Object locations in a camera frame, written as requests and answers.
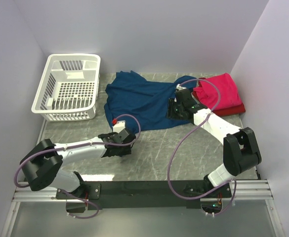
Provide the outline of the blue t shirt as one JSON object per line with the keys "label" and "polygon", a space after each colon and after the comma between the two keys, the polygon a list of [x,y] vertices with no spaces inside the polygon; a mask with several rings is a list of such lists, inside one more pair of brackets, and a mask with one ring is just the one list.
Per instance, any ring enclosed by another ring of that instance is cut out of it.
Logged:
{"label": "blue t shirt", "polygon": [[178,84],[194,79],[182,76],[175,82],[147,81],[134,71],[118,72],[111,84],[106,86],[108,95],[104,112],[110,127],[112,121],[122,114],[137,118],[141,130],[161,130],[188,124],[188,121],[167,119],[169,98],[175,97]]}

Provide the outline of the aluminium rail frame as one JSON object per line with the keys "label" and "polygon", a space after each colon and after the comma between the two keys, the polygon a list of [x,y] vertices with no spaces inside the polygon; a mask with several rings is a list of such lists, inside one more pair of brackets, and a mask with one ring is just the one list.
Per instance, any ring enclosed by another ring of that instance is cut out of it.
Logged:
{"label": "aluminium rail frame", "polygon": [[[192,129],[182,125],[144,131],[125,157],[90,158],[65,167],[89,181],[166,179],[170,155]],[[17,189],[7,218],[6,237],[282,237],[284,230],[266,180],[250,170],[238,177],[235,201],[218,216],[185,207],[104,209],[89,220],[66,214],[56,190]]]}

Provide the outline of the red folded t shirt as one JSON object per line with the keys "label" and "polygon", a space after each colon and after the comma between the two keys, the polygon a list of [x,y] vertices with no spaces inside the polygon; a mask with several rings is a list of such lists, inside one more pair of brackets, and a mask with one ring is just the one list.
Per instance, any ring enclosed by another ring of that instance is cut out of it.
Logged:
{"label": "red folded t shirt", "polygon": [[[200,78],[200,81],[205,81],[206,78]],[[218,93],[218,100],[216,102],[216,104],[213,106],[213,108],[215,108],[218,104],[219,104],[219,101],[220,101],[220,92],[219,90],[213,85],[211,84],[216,90],[217,90],[217,93]],[[235,106],[235,107],[231,107],[231,108],[228,108],[228,109],[221,109],[221,110],[216,110],[214,109],[214,113],[220,117],[223,117],[223,116],[229,116],[229,115],[236,115],[236,114],[241,114],[241,113],[244,113],[246,110],[245,110],[245,106],[244,104],[242,103],[240,106]]]}

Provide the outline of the black base beam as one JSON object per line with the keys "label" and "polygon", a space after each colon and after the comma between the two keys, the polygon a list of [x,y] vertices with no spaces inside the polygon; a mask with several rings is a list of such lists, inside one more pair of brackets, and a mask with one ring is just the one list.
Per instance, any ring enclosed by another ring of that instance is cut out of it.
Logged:
{"label": "black base beam", "polygon": [[[195,197],[210,190],[203,180],[175,180],[172,187],[181,196]],[[83,191],[72,193],[87,198],[103,208],[181,207],[201,208],[201,200],[177,197],[167,181],[85,181]],[[205,198],[231,198],[229,184],[225,184]]]}

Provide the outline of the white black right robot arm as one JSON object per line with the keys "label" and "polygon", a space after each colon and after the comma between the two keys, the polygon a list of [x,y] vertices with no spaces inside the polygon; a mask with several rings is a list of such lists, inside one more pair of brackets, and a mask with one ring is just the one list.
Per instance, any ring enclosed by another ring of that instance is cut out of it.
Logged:
{"label": "white black right robot arm", "polygon": [[176,89],[175,98],[168,101],[166,117],[187,120],[223,145],[222,164],[204,177],[197,188],[198,194],[214,197],[226,182],[261,163],[254,131],[249,127],[240,128],[217,116],[207,106],[197,102],[187,88]]}

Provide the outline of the pink folded t shirt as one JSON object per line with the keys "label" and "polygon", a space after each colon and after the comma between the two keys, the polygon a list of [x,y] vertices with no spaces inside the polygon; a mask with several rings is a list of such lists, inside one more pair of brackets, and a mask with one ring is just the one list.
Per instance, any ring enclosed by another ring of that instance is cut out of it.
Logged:
{"label": "pink folded t shirt", "polygon": [[217,90],[208,82],[213,84],[220,92],[219,104],[215,107],[216,110],[228,109],[242,104],[238,93],[238,88],[228,73],[218,76],[206,78],[205,81],[199,81],[198,86],[193,89],[197,99],[208,108],[212,108],[217,100]]}

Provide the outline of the white plastic basket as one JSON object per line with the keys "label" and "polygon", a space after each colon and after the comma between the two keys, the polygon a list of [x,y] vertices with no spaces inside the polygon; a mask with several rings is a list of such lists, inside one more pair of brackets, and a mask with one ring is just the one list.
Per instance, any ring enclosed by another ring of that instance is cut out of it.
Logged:
{"label": "white plastic basket", "polygon": [[93,119],[100,62],[96,54],[49,55],[31,111],[47,121]]}

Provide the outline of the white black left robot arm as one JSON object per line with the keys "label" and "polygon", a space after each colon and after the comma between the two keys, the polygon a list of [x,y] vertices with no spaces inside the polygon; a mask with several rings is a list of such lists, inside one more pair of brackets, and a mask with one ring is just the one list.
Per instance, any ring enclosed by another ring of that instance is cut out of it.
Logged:
{"label": "white black left robot arm", "polygon": [[86,181],[77,171],[65,171],[63,167],[89,158],[129,155],[136,139],[127,128],[68,144],[44,139],[20,161],[18,170],[23,172],[32,191],[54,187],[73,198],[82,198],[89,195]]}

